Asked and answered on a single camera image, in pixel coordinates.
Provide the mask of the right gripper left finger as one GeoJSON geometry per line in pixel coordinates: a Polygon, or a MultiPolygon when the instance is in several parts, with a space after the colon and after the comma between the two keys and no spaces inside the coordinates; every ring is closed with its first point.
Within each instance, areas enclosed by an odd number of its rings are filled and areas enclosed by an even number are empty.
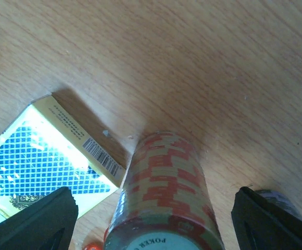
{"type": "Polygon", "coordinates": [[[68,249],[78,206],[60,187],[0,223],[0,249],[68,249]]]}

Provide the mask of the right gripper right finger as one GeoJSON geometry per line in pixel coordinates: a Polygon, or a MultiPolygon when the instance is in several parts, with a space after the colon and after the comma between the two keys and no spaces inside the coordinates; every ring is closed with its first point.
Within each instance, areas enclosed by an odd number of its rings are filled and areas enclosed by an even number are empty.
{"type": "Polygon", "coordinates": [[[247,186],[231,211],[240,249],[302,249],[302,221],[247,186]]]}

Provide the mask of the orange poker chip stack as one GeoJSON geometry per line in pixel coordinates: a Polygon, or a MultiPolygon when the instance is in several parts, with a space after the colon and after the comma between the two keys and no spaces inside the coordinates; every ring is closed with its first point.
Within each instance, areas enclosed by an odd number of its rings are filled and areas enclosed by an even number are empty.
{"type": "Polygon", "coordinates": [[[224,249],[194,146],[174,132],[140,141],[104,249],[224,249]]]}

